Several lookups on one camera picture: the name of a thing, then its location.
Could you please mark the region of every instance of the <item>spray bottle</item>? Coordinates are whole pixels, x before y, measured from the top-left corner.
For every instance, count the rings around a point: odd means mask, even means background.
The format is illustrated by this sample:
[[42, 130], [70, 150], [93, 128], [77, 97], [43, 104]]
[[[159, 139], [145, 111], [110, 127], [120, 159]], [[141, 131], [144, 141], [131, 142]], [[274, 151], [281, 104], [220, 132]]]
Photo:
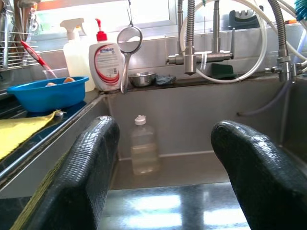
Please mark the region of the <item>spray bottle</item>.
[[62, 21], [60, 26], [67, 31], [68, 43], [64, 45], [63, 52], [69, 75], [70, 77], [88, 76], [89, 81], [85, 83], [85, 91], [89, 92], [95, 88], [88, 63], [89, 44], [86, 41], [80, 41], [79, 33], [76, 30], [76, 27], [81, 27], [83, 30], [83, 22], [83, 18], [69, 19]]
[[101, 23], [96, 19], [99, 31], [97, 43], [90, 45], [89, 64], [96, 87], [101, 91], [117, 90], [123, 74], [123, 57], [117, 43], [107, 41], [107, 35], [101, 31]]

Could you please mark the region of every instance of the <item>hand soap bottle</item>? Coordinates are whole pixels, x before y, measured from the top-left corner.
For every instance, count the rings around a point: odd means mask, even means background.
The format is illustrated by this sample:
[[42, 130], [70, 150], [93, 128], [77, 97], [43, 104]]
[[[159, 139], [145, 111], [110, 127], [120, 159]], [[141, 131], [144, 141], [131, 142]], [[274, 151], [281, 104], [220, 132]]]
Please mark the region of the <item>hand soap bottle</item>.
[[117, 90], [123, 74], [123, 58], [117, 43], [107, 41], [107, 35], [101, 31], [101, 22], [96, 19], [99, 31], [97, 43], [90, 45], [89, 65], [96, 87], [101, 91]]
[[60, 26], [67, 30], [68, 43], [63, 47], [63, 52], [70, 77], [88, 76], [89, 80], [85, 83], [85, 91], [94, 90], [93, 81], [88, 63], [89, 44], [86, 41], [80, 41], [77, 26], [82, 27], [83, 18], [64, 20]]
[[146, 124], [146, 117], [139, 115], [131, 133], [131, 158], [135, 175], [159, 170], [160, 161], [154, 128]]

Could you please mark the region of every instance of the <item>faucet handle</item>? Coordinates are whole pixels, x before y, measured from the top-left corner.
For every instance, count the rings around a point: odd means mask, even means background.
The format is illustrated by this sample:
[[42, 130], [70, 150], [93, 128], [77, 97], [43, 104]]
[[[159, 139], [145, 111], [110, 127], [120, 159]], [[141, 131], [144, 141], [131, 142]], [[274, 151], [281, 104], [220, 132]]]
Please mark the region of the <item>faucet handle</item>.
[[230, 45], [230, 53], [232, 54], [231, 59], [235, 58], [235, 31], [236, 29], [233, 27], [231, 32], [231, 45]]

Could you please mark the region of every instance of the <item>blue plastic bowl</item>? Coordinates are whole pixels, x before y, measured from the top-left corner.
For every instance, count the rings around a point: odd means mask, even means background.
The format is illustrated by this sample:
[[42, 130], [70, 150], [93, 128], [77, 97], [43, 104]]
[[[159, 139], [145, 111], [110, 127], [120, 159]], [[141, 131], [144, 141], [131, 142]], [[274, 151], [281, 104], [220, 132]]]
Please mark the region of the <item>blue plastic bowl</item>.
[[29, 84], [12, 86], [7, 93], [14, 94], [23, 108], [29, 112], [47, 112], [62, 109], [81, 102], [85, 97], [88, 77], [73, 77], [75, 81], [63, 83], [66, 78], [39, 80]]

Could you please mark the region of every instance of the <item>bottle cap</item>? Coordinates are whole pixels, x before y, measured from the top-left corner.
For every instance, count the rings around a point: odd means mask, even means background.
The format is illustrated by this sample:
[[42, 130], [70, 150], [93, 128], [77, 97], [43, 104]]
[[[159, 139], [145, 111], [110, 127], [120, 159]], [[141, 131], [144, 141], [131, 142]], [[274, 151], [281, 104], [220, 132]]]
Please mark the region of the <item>bottle cap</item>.
[[137, 118], [134, 119], [134, 122], [137, 126], [146, 124], [146, 116], [138, 115]]
[[98, 24], [98, 27], [99, 27], [99, 31], [96, 34], [97, 42], [106, 41], [107, 40], [107, 35], [106, 35], [105, 32], [103, 32], [101, 30], [101, 21], [98, 18], [96, 18], [96, 21], [97, 21], [97, 24]]

